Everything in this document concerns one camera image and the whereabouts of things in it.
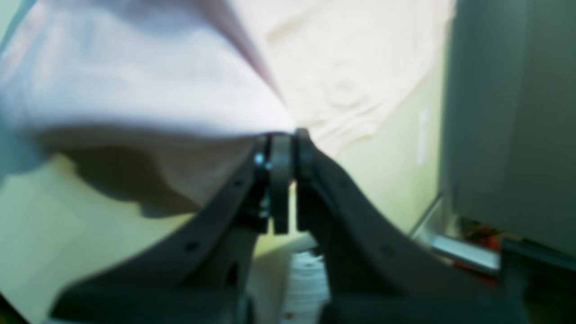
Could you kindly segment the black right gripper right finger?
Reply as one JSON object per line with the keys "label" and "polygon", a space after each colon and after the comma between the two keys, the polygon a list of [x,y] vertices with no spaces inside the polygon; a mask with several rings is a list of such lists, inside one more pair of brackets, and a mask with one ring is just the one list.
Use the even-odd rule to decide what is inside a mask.
{"label": "black right gripper right finger", "polygon": [[320,324],[527,324],[520,302],[446,265],[391,224],[308,131],[294,138],[297,228],[324,256]]}

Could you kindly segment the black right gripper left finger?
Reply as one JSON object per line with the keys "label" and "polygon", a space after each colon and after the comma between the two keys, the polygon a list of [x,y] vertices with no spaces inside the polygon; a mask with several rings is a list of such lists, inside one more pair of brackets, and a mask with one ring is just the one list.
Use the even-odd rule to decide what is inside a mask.
{"label": "black right gripper left finger", "polygon": [[216,196],[151,248],[63,291],[52,324],[253,324],[255,245],[289,231],[291,136],[257,138]]}

